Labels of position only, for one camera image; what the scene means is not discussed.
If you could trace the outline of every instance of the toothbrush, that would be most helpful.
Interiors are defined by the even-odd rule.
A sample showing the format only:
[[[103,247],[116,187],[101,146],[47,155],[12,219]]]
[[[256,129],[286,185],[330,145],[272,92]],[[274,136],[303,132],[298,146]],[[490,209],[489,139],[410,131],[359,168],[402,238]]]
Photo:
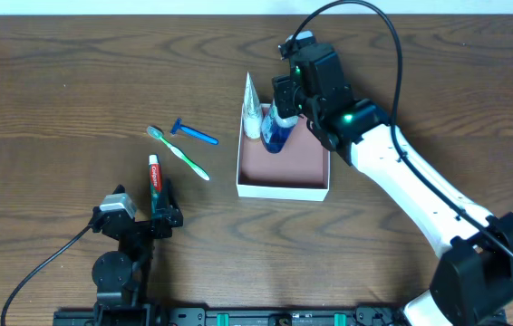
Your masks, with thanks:
[[[148,131],[148,135],[152,136],[154,139],[160,140],[161,142],[166,144],[169,150],[171,150],[177,158],[180,158],[181,160],[186,162],[194,170],[194,172],[196,172],[196,174],[198,174],[200,177],[207,181],[210,180],[210,177],[208,176],[208,173],[206,173],[205,170],[199,167],[196,163],[192,162],[186,155],[184,155],[184,153],[179,148],[170,144],[169,141],[164,139],[164,132],[160,128],[148,126],[146,131]]]

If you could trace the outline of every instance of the mouthwash bottle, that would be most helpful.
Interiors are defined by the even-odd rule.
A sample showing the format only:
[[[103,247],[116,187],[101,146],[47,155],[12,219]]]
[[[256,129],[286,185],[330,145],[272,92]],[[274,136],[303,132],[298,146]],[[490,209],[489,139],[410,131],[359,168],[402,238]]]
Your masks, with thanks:
[[[273,154],[280,152],[298,121],[297,116],[281,119],[273,101],[261,125],[261,139],[265,149]]]

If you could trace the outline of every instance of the wood grain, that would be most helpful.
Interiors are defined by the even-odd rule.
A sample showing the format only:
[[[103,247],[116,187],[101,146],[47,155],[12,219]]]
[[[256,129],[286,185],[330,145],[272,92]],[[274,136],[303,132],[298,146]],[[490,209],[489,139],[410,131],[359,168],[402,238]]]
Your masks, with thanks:
[[[237,128],[250,71],[263,101],[286,72],[276,46],[300,16],[0,17],[0,310],[37,264],[79,232],[117,184],[149,215],[147,156],[160,154],[185,226],[158,244],[158,300],[231,306],[402,304],[436,257],[411,220],[333,156],[323,203],[238,198]],[[392,18],[405,68],[400,123],[450,182],[497,215],[513,211],[513,16]],[[389,108],[392,41],[370,15],[311,24],[360,93]],[[184,123],[217,137],[174,143],[203,182],[145,135]],[[116,244],[87,234],[33,278],[9,325],[49,325],[95,301],[91,267]],[[513,323],[513,303],[508,308]]]

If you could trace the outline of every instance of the box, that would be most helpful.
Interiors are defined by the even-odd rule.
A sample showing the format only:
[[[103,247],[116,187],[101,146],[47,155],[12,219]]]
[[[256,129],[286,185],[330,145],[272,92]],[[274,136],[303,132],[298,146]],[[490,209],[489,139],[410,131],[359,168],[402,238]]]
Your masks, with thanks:
[[[262,104],[264,114],[269,104]],[[266,151],[261,139],[238,133],[237,190],[239,197],[323,201],[329,192],[331,153],[299,119],[283,150]]]

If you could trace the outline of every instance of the white background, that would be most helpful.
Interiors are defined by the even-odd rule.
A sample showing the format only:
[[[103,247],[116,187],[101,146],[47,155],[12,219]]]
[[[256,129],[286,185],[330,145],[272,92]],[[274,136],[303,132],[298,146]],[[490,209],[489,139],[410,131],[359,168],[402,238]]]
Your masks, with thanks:
[[[332,0],[0,0],[0,14],[310,14]],[[513,0],[370,0],[386,14],[513,14]],[[370,13],[341,5],[332,14]]]

